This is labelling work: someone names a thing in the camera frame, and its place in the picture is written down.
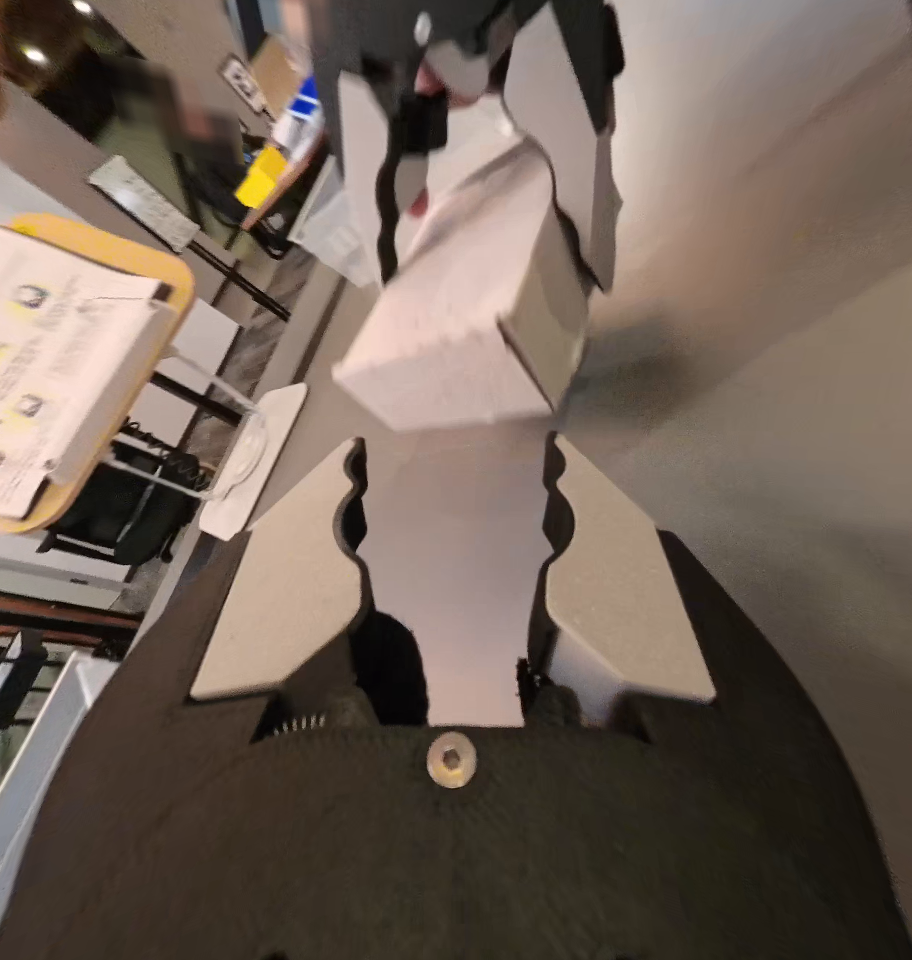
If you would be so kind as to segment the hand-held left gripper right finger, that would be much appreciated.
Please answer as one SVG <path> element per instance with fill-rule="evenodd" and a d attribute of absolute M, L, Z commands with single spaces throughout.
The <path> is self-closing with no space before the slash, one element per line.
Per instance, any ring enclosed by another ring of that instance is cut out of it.
<path fill-rule="evenodd" d="M 606 727 L 631 696 L 711 705 L 717 691 L 654 521 L 569 439 L 546 438 L 542 534 L 521 710 L 543 690 L 563 715 Z"/>

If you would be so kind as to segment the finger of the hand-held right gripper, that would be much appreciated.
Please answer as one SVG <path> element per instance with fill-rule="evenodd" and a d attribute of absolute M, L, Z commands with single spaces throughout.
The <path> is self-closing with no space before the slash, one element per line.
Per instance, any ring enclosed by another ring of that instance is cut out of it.
<path fill-rule="evenodd" d="M 401 219 L 427 185 L 429 153 L 418 126 L 390 118 L 362 76 L 343 71 L 338 82 L 342 178 L 376 282 L 383 287 L 399 266 Z"/>
<path fill-rule="evenodd" d="M 603 292 L 615 275 L 622 199 L 615 186 L 614 81 L 625 68 L 616 11 L 602 1 L 513 2 L 515 34 L 503 100 L 544 153 L 556 206 L 583 268 Z"/>

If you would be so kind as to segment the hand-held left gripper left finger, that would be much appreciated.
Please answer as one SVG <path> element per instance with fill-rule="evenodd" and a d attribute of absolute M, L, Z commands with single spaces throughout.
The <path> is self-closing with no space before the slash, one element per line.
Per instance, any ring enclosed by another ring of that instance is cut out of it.
<path fill-rule="evenodd" d="M 358 555 L 366 488 L 365 440 L 349 438 L 252 525 L 194 701 L 265 694 L 324 704 L 354 684 L 350 637 L 372 610 Z"/>

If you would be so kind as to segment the clear plastic bin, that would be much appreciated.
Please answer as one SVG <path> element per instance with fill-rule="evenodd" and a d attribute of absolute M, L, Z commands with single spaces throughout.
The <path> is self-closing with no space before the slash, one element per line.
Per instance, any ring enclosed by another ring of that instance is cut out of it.
<path fill-rule="evenodd" d="M 332 156 L 322 164 L 287 239 L 356 287 L 377 282 Z"/>

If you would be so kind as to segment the white cardboard box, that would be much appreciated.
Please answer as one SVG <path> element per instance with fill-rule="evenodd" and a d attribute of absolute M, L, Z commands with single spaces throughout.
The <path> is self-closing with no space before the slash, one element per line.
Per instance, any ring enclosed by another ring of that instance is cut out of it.
<path fill-rule="evenodd" d="M 492 97 L 450 120 L 403 265 L 332 369 L 398 432 L 546 417 L 585 346 L 586 286 L 548 162 Z"/>

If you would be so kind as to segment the person's right hand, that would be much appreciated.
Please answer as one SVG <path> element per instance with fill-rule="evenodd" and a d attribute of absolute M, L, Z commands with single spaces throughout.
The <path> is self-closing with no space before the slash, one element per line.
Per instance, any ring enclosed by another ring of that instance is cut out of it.
<path fill-rule="evenodd" d="M 444 94 L 451 109 L 462 110 L 478 102 L 489 92 L 488 82 L 482 86 L 477 83 L 466 85 L 460 82 L 453 85 L 425 58 L 419 65 L 414 79 L 414 93 L 425 98 L 438 97 Z"/>

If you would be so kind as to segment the yellow storage bin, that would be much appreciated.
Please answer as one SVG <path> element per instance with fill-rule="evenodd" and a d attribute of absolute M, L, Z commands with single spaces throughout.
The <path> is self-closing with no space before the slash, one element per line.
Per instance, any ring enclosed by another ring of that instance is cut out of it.
<path fill-rule="evenodd" d="M 248 210 L 256 210 L 268 198 L 280 181 L 287 160 L 272 144 L 258 152 L 234 192 L 235 199 Z"/>

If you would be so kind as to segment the wooden instruction board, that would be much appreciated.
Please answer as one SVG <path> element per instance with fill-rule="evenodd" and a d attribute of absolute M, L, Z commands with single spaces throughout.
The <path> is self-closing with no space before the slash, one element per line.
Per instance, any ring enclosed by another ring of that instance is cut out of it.
<path fill-rule="evenodd" d="M 111 269 L 158 280 L 170 288 L 168 305 L 174 312 L 174 318 L 158 340 L 158 354 L 138 371 L 130 402 L 123 404 L 124 414 L 111 426 L 104 445 L 96 451 L 96 457 L 83 468 L 78 479 L 67 484 L 47 486 L 23 519 L 0 517 L 0 534 L 21 535 L 42 530 L 59 520 L 79 496 L 94 469 L 108 461 L 112 442 L 139 394 L 150 381 L 157 364 L 162 361 L 161 354 L 173 344 L 196 299 L 196 284 L 191 270 L 175 255 L 117 237 L 88 224 L 53 214 L 22 214 L 10 223 L 0 224 L 0 227 L 26 234 Z"/>

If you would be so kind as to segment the white printed sign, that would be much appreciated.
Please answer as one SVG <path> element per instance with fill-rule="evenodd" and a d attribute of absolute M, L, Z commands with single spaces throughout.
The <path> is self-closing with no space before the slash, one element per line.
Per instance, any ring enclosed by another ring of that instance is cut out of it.
<path fill-rule="evenodd" d="M 184 253 L 200 232 L 199 224 L 119 154 L 95 168 L 86 182 L 176 255 Z"/>

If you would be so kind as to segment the brown wooden beam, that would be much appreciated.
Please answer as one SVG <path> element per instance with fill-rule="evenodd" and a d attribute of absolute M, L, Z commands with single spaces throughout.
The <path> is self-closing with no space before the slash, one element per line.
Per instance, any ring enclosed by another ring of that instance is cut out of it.
<path fill-rule="evenodd" d="M 0 593 L 0 633 L 37 630 L 44 634 L 86 638 L 86 642 L 131 640 L 143 615 L 121 614 Z"/>

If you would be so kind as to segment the white partition panel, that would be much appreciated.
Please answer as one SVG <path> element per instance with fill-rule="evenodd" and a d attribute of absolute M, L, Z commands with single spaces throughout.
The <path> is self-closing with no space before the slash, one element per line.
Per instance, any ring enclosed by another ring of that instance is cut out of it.
<path fill-rule="evenodd" d="M 174 347 L 198 364 L 206 374 L 216 374 L 239 330 L 239 325 L 233 319 L 197 299 L 174 337 Z M 160 361 L 155 370 L 196 394 L 203 394 L 209 387 L 206 376 L 178 359 Z M 144 430 L 174 443 L 182 436 L 195 409 L 190 402 L 150 382 L 139 394 L 129 417 Z"/>

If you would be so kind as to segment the white instruction sheet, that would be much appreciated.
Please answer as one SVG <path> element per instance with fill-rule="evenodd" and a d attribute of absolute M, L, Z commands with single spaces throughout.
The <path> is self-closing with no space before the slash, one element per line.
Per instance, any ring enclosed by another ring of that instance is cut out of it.
<path fill-rule="evenodd" d="M 0 226 L 0 518 L 78 479 L 174 318 L 154 278 Z"/>

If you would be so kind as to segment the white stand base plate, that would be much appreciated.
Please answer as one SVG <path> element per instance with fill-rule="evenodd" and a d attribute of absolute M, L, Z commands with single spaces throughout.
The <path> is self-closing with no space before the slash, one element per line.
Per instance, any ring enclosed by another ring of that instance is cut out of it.
<path fill-rule="evenodd" d="M 244 531 L 306 401 L 294 384 L 267 392 L 247 412 L 198 510 L 198 528 L 222 542 Z"/>

